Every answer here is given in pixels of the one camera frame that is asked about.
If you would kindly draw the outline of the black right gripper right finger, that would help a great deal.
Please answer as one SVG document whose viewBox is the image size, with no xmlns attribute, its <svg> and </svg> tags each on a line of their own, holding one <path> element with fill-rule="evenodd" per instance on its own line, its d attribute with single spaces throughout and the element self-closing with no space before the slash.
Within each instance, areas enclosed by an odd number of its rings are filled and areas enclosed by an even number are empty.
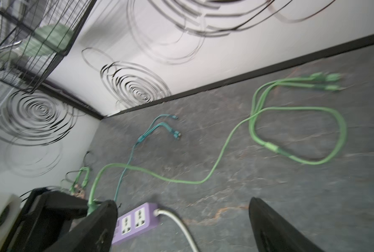
<svg viewBox="0 0 374 252">
<path fill-rule="evenodd" d="M 322 252 L 262 199 L 253 197 L 248 211 L 260 252 Z"/>
</svg>

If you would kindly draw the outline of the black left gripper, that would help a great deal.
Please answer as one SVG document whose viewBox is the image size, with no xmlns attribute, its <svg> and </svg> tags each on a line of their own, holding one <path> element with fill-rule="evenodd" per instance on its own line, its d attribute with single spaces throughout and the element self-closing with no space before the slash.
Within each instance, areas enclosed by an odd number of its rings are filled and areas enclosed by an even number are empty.
<svg viewBox="0 0 374 252">
<path fill-rule="evenodd" d="M 43 252 L 69 233 L 73 220 L 87 215 L 87 203 L 60 191 L 32 190 L 0 251 Z"/>
</svg>

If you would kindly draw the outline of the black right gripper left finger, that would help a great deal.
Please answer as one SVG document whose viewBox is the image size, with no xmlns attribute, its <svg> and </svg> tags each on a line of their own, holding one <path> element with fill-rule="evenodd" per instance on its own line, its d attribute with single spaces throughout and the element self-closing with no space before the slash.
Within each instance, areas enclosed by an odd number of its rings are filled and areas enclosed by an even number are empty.
<svg viewBox="0 0 374 252">
<path fill-rule="evenodd" d="M 104 201 L 72 231 L 48 247 L 46 252 L 109 252 L 112 245 L 117 205 Z"/>
</svg>

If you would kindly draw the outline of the purple power strip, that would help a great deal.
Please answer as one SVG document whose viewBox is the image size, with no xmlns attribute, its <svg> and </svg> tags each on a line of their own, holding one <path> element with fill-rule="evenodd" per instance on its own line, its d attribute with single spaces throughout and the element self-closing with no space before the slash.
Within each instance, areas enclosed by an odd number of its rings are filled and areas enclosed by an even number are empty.
<svg viewBox="0 0 374 252">
<path fill-rule="evenodd" d="M 116 222 L 112 245 L 119 245 L 156 228 L 160 221 L 154 211 L 158 208 L 157 204 L 147 202 L 120 216 Z"/>
</svg>

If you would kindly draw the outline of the light green charger adapter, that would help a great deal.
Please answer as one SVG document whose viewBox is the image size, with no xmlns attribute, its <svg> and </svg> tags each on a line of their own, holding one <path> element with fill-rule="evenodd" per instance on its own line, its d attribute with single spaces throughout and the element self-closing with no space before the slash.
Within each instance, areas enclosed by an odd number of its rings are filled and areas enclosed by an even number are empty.
<svg viewBox="0 0 374 252">
<path fill-rule="evenodd" d="M 99 205 L 95 201 L 88 202 L 87 215 L 89 216 L 90 214 L 92 214 L 98 207 Z"/>
</svg>

